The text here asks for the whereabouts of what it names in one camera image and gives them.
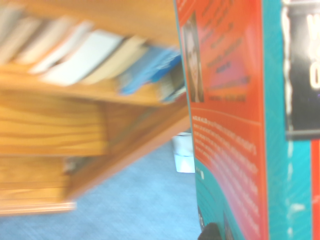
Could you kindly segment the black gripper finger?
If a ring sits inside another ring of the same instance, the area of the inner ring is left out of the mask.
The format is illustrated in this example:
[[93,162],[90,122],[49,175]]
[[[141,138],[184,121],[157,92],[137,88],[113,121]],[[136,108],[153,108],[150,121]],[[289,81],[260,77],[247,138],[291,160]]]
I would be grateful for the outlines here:
[[216,223],[210,222],[207,224],[201,234],[197,238],[198,240],[222,240],[219,227]]

